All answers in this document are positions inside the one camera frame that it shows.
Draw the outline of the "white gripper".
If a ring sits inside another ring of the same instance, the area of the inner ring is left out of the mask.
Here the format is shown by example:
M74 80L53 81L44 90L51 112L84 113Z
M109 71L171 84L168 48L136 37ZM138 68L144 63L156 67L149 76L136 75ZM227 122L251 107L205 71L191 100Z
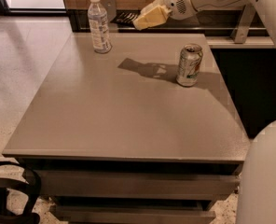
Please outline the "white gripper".
M164 24L169 16L180 21L193 17L196 13L192 0L154 0L141 10L133 25L141 31Z

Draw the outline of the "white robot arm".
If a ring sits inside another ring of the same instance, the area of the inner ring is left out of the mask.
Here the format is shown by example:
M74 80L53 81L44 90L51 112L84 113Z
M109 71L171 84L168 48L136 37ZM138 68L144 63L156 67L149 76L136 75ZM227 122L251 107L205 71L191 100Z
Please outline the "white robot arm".
M144 30L169 18L187 19L208 7L231 7L240 1L258 14L276 48L276 0L155 0L144 7L134 27ZM251 70L246 83L248 95L258 105L273 108L276 103L276 62L269 56L253 58L242 68ZM276 224L276 119L269 120L251 143L241 171L236 224Z

